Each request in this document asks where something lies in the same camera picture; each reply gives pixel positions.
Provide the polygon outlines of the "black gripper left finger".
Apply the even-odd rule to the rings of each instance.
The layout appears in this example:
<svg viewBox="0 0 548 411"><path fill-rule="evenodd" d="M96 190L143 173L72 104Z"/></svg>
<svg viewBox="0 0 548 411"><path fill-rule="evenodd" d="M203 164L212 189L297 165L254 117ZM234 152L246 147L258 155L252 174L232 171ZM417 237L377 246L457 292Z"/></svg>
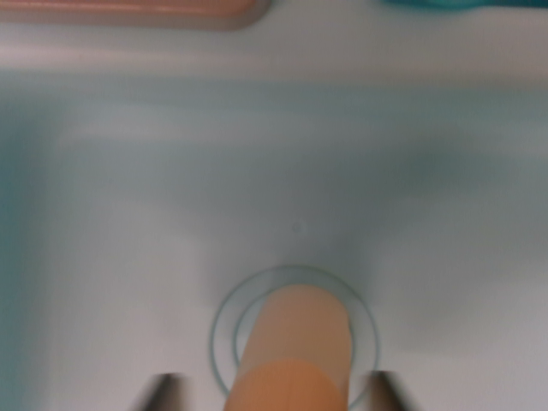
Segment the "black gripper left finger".
<svg viewBox="0 0 548 411"><path fill-rule="evenodd" d="M129 410L184 411L187 408L187 379L179 373L162 373L153 377L150 386Z"/></svg>

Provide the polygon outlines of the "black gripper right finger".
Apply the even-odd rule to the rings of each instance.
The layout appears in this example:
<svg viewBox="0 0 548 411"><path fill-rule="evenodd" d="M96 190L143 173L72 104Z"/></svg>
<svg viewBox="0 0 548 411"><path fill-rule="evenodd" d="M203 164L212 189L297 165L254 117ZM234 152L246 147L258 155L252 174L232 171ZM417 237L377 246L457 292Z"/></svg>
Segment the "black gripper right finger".
<svg viewBox="0 0 548 411"><path fill-rule="evenodd" d="M373 371L366 378L365 410L419 411L420 407L394 372Z"/></svg>

